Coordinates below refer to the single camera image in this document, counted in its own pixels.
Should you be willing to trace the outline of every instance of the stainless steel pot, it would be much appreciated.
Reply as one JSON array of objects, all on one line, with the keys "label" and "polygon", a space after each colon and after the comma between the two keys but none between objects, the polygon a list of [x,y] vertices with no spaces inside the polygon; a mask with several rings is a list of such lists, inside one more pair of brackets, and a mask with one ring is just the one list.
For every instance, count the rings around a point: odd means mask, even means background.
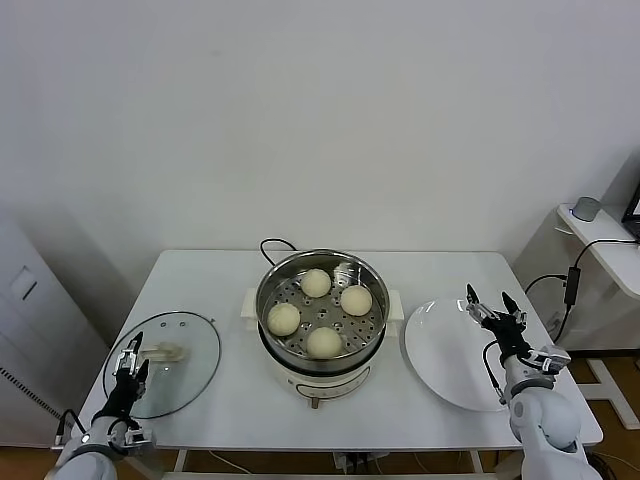
[{"label": "stainless steel pot", "polygon": [[[324,297],[307,297],[300,288],[302,276],[312,268],[331,277],[331,290]],[[362,285],[371,293],[373,305],[362,317],[348,315],[340,307],[340,294],[351,285]],[[276,337],[267,327],[269,311],[278,303],[290,303],[300,311],[300,327],[287,337]],[[309,376],[342,375],[363,365],[380,347],[389,317],[389,293],[380,275],[358,257],[311,250],[293,254],[267,272],[258,287],[256,311],[260,338],[284,367]],[[307,337],[319,327],[333,328],[341,336],[341,355],[327,360],[307,355]]]}]

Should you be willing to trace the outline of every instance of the table leg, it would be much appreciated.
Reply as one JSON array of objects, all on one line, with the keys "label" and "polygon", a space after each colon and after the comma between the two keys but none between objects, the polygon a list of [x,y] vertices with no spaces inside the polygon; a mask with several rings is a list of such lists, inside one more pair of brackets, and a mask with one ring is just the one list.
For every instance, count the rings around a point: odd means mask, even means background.
[{"label": "table leg", "polygon": [[519,477],[522,474],[523,460],[524,454],[521,450],[512,452],[494,468],[498,480],[513,480]]},{"label": "table leg", "polygon": [[165,473],[162,462],[157,456],[155,458],[126,457],[125,462],[148,480],[161,480]]},{"label": "table leg", "polygon": [[587,400],[609,400],[624,428],[627,430],[640,430],[640,420],[638,420],[604,362],[590,358],[587,360],[587,364],[599,383],[578,384],[584,398]]},{"label": "table leg", "polygon": [[482,470],[482,461],[480,460],[480,454],[477,450],[469,450],[471,455],[471,463],[473,464],[474,473],[484,473]]},{"label": "table leg", "polygon": [[176,464],[173,467],[174,472],[184,471],[184,464],[187,461],[187,454],[189,450],[178,450],[178,458],[176,458]]}]

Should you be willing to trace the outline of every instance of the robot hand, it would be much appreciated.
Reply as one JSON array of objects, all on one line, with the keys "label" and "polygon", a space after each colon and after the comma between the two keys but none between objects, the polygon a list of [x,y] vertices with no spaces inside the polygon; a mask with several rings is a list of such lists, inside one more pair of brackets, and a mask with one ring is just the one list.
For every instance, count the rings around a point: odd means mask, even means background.
[{"label": "robot hand", "polygon": [[[145,392],[149,361],[136,368],[142,332],[136,335],[116,360],[113,375],[116,385],[104,407],[94,415],[91,428],[80,437],[69,440],[46,478],[67,480],[101,478],[115,480],[113,461],[128,455],[140,455],[152,449],[151,431],[140,428],[131,418],[131,409]],[[64,430],[64,418],[61,422]],[[62,435],[56,435],[59,444]]]},{"label": "robot hand", "polygon": [[469,315],[495,335],[500,347],[507,380],[501,401],[509,406],[511,431],[524,450],[523,480],[601,479],[579,441],[578,414],[553,391],[555,376],[571,361],[567,352],[553,345],[532,349],[522,337],[526,314],[506,293],[502,301],[508,313],[480,303],[471,285],[467,301]]}]

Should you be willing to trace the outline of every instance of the wooden floor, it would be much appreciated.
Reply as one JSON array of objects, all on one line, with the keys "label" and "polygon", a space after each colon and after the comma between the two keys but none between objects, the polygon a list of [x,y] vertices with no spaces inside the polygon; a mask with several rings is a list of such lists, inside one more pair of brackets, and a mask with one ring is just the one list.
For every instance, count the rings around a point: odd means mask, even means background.
[{"label": "wooden floor", "polygon": [[[640,416],[640,372],[634,364],[634,359],[630,357],[606,358],[605,363],[636,414]],[[570,365],[570,369],[578,383],[595,381],[584,360],[574,360]],[[603,442],[597,445],[594,450],[623,458],[640,468],[640,430],[625,430],[608,402],[589,402],[589,405],[604,431]],[[335,469],[331,454],[327,453],[217,453],[225,459],[243,466],[252,473],[341,473]],[[506,455],[507,452],[501,452],[502,459]],[[176,456],[177,452],[175,451],[161,452],[162,461],[166,469],[173,469]],[[0,479],[42,479],[52,467],[56,458],[56,454],[46,450],[0,448]],[[496,452],[483,452],[481,458],[485,471],[492,471]],[[417,459],[430,473],[465,473],[472,471],[471,460],[467,453],[420,453],[417,454]],[[623,463],[609,458],[607,458],[607,462],[615,472],[618,480],[640,479],[639,472],[634,471]],[[416,456],[411,453],[393,453],[381,458],[378,464],[384,474],[418,474],[424,471],[418,464]],[[125,462],[119,462],[117,468],[120,480],[143,478]],[[377,467],[374,463],[370,463],[368,468],[370,473],[377,473]],[[237,472],[233,467],[214,458],[206,451],[190,452],[185,471]],[[358,473],[366,473],[364,465],[360,466]]]}]

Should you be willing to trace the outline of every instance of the white wall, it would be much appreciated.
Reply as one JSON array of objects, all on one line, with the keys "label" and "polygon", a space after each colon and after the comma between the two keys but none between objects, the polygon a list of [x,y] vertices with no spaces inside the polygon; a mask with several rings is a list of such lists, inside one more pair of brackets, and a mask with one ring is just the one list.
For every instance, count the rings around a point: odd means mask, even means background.
[{"label": "white wall", "polygon": [[2,2],[0,201],[107,337],[169,247],[498,250],[640,129],[640,4]]}]

